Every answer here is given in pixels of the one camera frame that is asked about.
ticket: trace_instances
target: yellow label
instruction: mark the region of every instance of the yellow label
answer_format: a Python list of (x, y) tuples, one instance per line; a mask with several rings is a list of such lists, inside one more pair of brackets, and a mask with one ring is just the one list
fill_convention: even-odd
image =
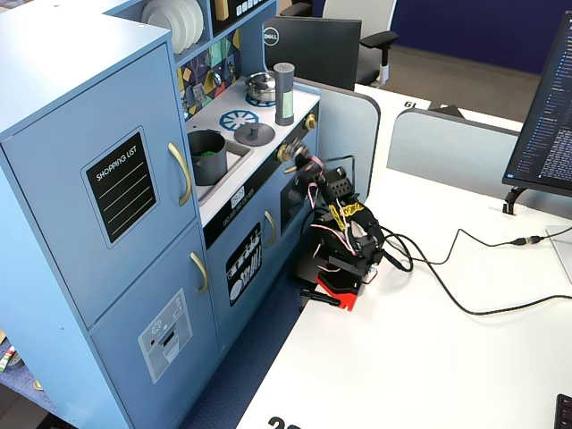
[(349, 206), (345, 206), (342, 208), (343, 213), (346, 215), (346, 217), (353, 216), (355, 213), (361, 212), (363, 209), (364, 207), (359, 203), (350, 204)]
[(340, 214), (338, 213), (338, 210), (334, 204), (330, 204), (330, 212), (332, 213), (333, 219), (336, 221), (340, 229), (342, 231), (346, 231), (346, 225), (343, 224), (343, 221), (340, 218)]
[(343, 216), (341, 215), (341, 213), (343, 212), (344, 215), (346, 216), (346, 220), (348, 220), (355, 213), (360, 212), (364, 209), (364, 207), (359, 203), (354, 203), (354, 204), (350, 204), (349, 206), (345, 206), (345, 207), (340, 209), (340, 212), (338, 212), (338, 209), (336, 208), (336, 206), (334, 204), (330, 204), (329, 207), (330, 207), (330, 212), (332, 213), (333, 219), (336, 221), (336, 223), (340, 227), (340, 230), (342, 230), (342, 231), (346, 231), (346, 225), (343, 222), (343, 219), (342, 219)]

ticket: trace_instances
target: gray canister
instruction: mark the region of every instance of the gray canister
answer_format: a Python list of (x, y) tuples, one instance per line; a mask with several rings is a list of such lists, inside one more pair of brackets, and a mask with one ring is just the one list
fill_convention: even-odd
[(294, 71), (290, 63), (277, 63), (274, 66), (276, 81), (276, 123), (281, 126), (294, 123)]

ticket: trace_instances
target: desk number label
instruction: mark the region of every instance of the desk number label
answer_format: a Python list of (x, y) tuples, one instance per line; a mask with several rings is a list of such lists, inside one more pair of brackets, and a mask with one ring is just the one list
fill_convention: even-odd
[(272, 417), (270, 419), (270, 421), (268, 422), (268, 424), (271, 427), (273, 427), (274, 429), (300, 429), (299, 427), (297, 427), (295, 425), (290, 425), (290, 426), (286, 427), (286, 424), (284, 423), (284, 421), (279, 417)]

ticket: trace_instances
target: black cable plug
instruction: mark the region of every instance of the black cable plug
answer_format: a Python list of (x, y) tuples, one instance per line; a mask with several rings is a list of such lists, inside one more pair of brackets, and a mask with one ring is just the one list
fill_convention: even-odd
[(538, 235), (533, 235), (532, 237), (520, 238), (516, 240), (512, 240), (509, 244), (513, 246), (525, 246), (526, 244), (536, 244), (540, 243), (546, 237), (540, 237)]

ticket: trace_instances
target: computer screen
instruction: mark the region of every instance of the computer screen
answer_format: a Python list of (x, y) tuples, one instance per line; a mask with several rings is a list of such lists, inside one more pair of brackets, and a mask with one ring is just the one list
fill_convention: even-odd
[(502, 182), (572, 197), (572, 12), (566, 12)]
[(353, 91), (360, 32), (361, 21), (272, 18), (265, 23), (266, 67), (291, 63), (298, 78)]

